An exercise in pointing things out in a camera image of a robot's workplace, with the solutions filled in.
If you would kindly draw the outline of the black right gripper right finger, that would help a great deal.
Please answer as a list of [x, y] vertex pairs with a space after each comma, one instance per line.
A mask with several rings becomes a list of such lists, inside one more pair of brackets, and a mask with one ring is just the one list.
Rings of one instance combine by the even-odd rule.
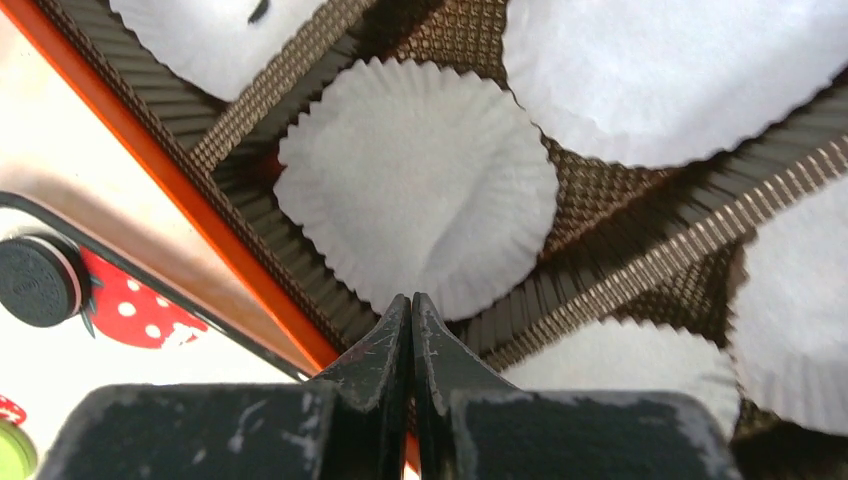
[[526, 391], [411, 307], [424, 479], [737, 479], [716, 421], [694, 398], [649, 391]]

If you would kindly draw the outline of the black sandwich cookie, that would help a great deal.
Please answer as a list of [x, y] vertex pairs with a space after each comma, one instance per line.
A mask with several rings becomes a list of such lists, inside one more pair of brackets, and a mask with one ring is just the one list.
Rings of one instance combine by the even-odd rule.
[[26, 234], [1, 242], [1, 304], [18, 320], [54, 327], [79, 314], [90, 297], [89, 271], [65, 239]]

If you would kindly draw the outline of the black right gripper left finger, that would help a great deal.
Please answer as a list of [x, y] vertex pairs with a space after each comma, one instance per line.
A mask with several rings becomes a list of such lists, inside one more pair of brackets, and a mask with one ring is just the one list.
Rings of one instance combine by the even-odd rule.
[[110, 385], [59, 431], [42, 479], [399, 479], [411, 306], [300, 384]]

